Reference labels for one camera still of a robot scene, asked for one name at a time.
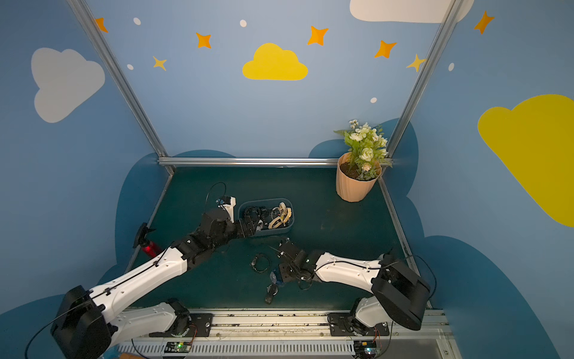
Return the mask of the black strap watch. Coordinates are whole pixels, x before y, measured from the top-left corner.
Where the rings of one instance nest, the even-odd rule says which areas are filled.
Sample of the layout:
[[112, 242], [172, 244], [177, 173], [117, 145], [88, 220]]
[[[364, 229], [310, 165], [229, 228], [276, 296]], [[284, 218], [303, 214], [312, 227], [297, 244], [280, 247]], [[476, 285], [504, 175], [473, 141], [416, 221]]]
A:
[[273, 300], [274, 297], [276, 296], [276, 294], [278, 294], [279, 291], [279, 287], [276, 284], [270, 284], [267, 289], [266, 289], [266, 295], [265, 295], [265, 303], [267, 305], [270, 305]]

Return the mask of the black round watch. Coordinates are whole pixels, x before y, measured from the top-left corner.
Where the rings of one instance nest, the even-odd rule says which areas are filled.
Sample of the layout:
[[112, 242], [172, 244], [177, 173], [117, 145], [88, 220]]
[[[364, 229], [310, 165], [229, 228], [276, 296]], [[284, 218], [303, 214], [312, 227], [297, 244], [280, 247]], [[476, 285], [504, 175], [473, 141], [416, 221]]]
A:
[[271, 260], [270, 258], [263, 253], [258, 253], [254, 256], [251, 260], [251, 269], [254, 270], [255, 273], [263, 274], [266, 273], [271, 267]]

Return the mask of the blue translucent watch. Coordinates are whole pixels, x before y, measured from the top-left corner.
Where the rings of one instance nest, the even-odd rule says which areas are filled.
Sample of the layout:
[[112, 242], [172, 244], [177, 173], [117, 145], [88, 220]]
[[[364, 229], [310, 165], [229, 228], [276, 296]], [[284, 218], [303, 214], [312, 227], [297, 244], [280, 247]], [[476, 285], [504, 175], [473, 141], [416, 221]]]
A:
[[274, 272], [270, 273], [270, 280], [271, 283], [277, 287], [279, 287], [280, 285], [280, 280], [277, 278], [276, 274]]

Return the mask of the cream band watch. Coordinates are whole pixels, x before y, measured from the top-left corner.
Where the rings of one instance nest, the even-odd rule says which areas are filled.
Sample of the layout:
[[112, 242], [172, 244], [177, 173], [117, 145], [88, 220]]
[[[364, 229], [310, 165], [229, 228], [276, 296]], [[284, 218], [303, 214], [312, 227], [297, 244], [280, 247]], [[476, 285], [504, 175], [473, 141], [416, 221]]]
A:
[[269, 224], [268, 229], [269, 229], [269, 230], [278, 229], [279, 227], [288, 224], [288, 222], [290, 221], [291, 217], [292, 217], [292, 210], [291, 210], [291, 215], [290, 215], [288, 221], [282, 222], [281, 219], [280, 219], [280, 217], [277, 217], [277, 218], [275, 218], [275, 220], [273, 220], [273, 221]]

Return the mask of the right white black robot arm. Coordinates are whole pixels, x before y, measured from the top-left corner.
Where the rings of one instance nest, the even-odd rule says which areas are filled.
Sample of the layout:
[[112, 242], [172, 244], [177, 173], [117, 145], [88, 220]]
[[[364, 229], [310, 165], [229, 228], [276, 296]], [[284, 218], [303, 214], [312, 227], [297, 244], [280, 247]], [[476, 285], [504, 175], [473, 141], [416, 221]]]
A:
[[352, 260], [326, 251], [306, 253], [289, 239], [280, 242], [276, 286], [289, 282], [337, 283], [370, 294], [354, 302], [347, 314], [329, 314], [333, 336], [389, 335], [396, 323], [411, 331], [422, 328], [431, 286], [403, 260], [385, 253], [376, 260]]

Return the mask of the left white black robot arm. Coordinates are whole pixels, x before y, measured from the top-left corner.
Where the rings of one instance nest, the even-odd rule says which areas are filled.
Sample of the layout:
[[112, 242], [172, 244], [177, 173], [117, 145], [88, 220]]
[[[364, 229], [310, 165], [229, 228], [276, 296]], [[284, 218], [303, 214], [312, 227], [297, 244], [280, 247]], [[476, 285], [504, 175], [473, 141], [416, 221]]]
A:
[[226, 209], [203, 214], [200, 226], [131, 272], [90, 290], [64, 296], [50, 333], [66, 358], [98, 358], [110, 347], [145, 334], [182, 337], [193, 332], [189, 311], [178, 300], [133, 312], [126, 309], [199, 266], [230, 240], [253, 236], [258, 220], [234, 219]]

